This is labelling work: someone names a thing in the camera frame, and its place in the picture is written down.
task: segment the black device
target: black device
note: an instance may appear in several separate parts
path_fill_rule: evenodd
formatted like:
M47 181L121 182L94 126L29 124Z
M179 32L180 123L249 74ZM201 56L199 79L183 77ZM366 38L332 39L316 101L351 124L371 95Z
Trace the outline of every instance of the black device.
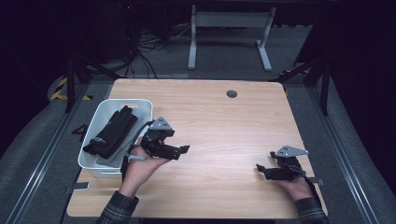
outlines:
M266 179L272 180L293 180L299 176L305 176L296 156L307 155L307 150L301 150L296 147L283 146L277 152L270 152L270 155L276 160L279 168L266 169L264 166L256 164L259 172L264 173Z
M146 124L143 125L137 132L136 136L134 137L134 142L136 141L137 136L143 132L146 126L148 126L148 129L144 133L140 144L131 145L123 158L122 166L120 168L122 180L124 179L126 170L128 168L129 156L135 147L141 146L143 149L145 149L146 153L148 153L150 157L159 157L176 161L180 157L180 154L187 153L190 148L190 146L172 147L164 143L165 138L172 137L175 131L162 116L155 120L146 122Z
M146 150L150 157L160 157L168 160L178 160L180 154L187 153L190 146L172 147L164 143L165 138L172 137L175 131L163 118L159 117L149 126L140 146Z

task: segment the silver metal part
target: silver metal part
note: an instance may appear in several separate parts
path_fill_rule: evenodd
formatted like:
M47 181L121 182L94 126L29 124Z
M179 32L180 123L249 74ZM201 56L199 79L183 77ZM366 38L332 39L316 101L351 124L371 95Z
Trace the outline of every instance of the silver metal part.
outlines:
M151 130L172 130L172 126L163 116L157 118L150 126Z
M297 147L283 146L280 150L278 150L275 155L278 157L296 157L302 155L308 155L309 152L307 150L302 150Z

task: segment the metal bracket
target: metal bracket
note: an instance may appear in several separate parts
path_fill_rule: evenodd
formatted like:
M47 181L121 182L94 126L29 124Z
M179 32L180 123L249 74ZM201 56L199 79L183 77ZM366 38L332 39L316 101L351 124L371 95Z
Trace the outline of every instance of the metal bracket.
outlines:
M168 160L178 160L180 154L187 153L190 146L172 147L164 143L165 138L172 137L175 131L164 117L159 117L149 125L143 135L141 146L150 157L160 157Z

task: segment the dark background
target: dark background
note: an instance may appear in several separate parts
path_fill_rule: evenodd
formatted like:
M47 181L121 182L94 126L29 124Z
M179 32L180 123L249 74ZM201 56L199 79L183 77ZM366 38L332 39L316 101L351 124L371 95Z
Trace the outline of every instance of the dark background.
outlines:
M99 63L127 54L117 6L89 1L0 3L0 155L49 103L47 90L63 73L73 52ZM396 175L391 172L396 156L393 8L381 1L357 1L353 7L345 7L340 14L330 16L322 29L316 28L300 60L328 57L347 113L376 167L395 192ZM142 25L163 38L169 36L172 26L190 21L190 6L135 9ZM274 25L309 25L319 15L315 7L279 7Z

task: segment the clamp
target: clamp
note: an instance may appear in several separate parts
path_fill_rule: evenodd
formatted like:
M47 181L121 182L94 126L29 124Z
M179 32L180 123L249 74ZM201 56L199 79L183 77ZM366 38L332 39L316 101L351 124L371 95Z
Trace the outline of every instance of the clamp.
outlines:
M277 152L270 152L271 157L276 161L279 168L266 169L259 164L256 164L256 166L259 172L264 173L266 179L293 180L299 176L305 176L305 171L301 168L296 156L308 154L307 150L283 146Z
M164 143L166 137L172 137L175 131L172 126L164 119L159 117L149 126L140 146L145 149L150 157L160 157L168 160L178 160L180 154L187 153L190 146L172 147Z

